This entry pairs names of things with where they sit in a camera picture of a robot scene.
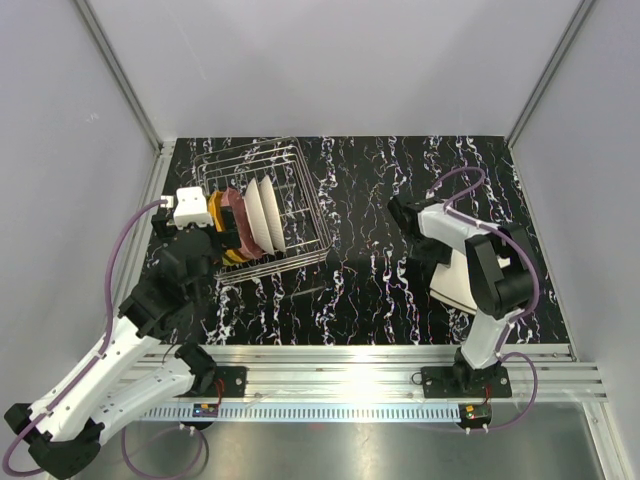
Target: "white wall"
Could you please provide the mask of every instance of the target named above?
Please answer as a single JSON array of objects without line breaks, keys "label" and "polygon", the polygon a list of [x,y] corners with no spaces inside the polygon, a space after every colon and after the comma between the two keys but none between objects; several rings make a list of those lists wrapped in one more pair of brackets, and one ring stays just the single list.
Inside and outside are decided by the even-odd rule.
[{"label": "white wall", "polygon": [[[153,153],[69,0],[0,2],[0,65],[4,414],[98,340],[104,268]],[[25,451],[14,468],[33,467]]]},{"label": "white wall", "polygon": [[601,1],[515,146],[578,354],[640,477],[640,3]]},{"label": "white wall", "polygon": [[578,0],[92,0],[159,134],[506,135]]}]

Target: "marble pattern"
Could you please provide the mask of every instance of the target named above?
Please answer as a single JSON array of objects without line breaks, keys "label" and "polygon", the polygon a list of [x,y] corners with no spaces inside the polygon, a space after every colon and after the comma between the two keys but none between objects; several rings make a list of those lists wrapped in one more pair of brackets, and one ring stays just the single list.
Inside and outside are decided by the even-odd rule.
[{"label": "marble pattern", "polygon": [[[430,298],[417,262],[386,204],[407,193],[424,198],[443,173],[481,167],[483,190],[458,209],[496,223],[526,226],[541,266],[542,294],[535,314],[511,343],[568,342],[556,296],[509,152],[501,137],[300,138],[333,247],[326,262],[254,279],[211,285],[210,301],[171,341],[207,344],[407,345],[459,343],[471,317]],[[193,158],[251,138],[179,139],[164,193],[197,184]],[[473,183],[461,176],[438,189],[447,198]],[[145,268],[156,261],[152,237]]]}]

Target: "perforated metal strip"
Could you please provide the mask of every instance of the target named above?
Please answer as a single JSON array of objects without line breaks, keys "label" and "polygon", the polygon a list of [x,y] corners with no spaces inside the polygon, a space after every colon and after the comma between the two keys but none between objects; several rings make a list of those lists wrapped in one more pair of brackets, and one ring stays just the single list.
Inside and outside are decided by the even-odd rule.
[{"label": "perforated metal strip", "polygon": [[455,423],[460,421],[457,404],[254,404],[223,403],[217,418],[194,416],[195,404],[165,403],[147,412],[143,421],[184,422],[373,422]]}]

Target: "metal wire rack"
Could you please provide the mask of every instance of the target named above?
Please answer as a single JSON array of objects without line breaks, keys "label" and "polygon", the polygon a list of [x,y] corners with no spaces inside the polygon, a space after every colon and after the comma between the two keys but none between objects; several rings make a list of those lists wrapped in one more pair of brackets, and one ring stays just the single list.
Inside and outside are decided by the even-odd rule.
[{"label": "metal wire rack", "polygon": [[196,178],[207,195],[233,187],[244,195],[249,182],[271,177],[285,235],[286,252],[265,254],[231,267],[217,278],[233,284],[321,262],[331,241],[300,144],[279,138],[198,155]]}]

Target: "vertical metal post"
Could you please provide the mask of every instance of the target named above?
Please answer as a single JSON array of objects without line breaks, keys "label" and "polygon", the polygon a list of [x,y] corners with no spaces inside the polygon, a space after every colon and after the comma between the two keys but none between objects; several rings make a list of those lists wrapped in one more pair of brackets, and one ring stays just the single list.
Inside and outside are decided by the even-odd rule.
[{"label": "vertical metal post", "polygon": [[162,148],[163,140],[158,135],[158,132],[156,132],[156,129],[154,128],[153,124],[151,123],[151,120],[149,119],[149,116],[144,111],[144,108],[142,107],[140,100],[136,96],[136,93],[133,90],[133,87],[129,83],[129,80],[126,74],[124,73],[124,70],[120,65],[120,62],[116,57],[113,47],[109,43],[109,39],[107,38],[102,26],[100,25],[100,22],[96,17],[95,11],[90,5],[90,1],[89,0],[71,0],[71,1],[75,5],[78,11],[78,14],[80,15],[80,18],[86,25],[89,33],[91,34],[91,37],[96,43],[98,50],[100,50],[100,52],[102,53],[102,56],[107,66],[109,67],[109,70],[113,74],[114,79],[118,84],[118,87],[122,91],[122,94],[127,100],[127,103],[129,104],[129,106],[131,107],[131,110],[133,111],[135,117],[138,119],[138,122],[140,123],[140,126],[144,130],[149,140],[149,143],[151,143],[151,146],[153,147],[155,154],[158,155],[160,153],[160,149]]},{"label": "vertical metal post", "polygon": [[540,99],[543,97],[544,93],[546,92],[547,87],[551,83],[551,80],[553,79],[553,77],[555,76],[558,70],[558,67],[562,63],[562,60],[567,55],[567,52],[571,48],[571,45],[573,45],[573,42],[576,39],[576,36],[578,35],[578,32],[584,25],[587,17],[589,16],[589,13],[593,10],[593,7],[597,3],[597,1],[598,0],[581,0],[580,1],[580,5],[578,5],[578,8],[576,8],[576,11],[573,13],[573,17],[571,17],[571,20],[569,21],[567,28],[564,30],[562,36],[560,37],[560,41],[558,42],[558,45],[556,45],[556,48],[553,54],[551,55],[549,62],[547,63],[544,71],[542,72],[542,75],[540,76],[538,83],[533,89],[533,92],[531,93],[529,100],[527,100],[527,103],[525,104],[525,107],[522,110],[522,113],[520,113],[520,116],[518,117],[518,120],[515,126],[507,136],[507,144],[509,145],[509,148],[513,148],[515,143],[518,141],[520,134],[524,130],[524,127],[526,126],[527,122],[531,118],[531,115],[533,114],[534,110],[538,106]]}]

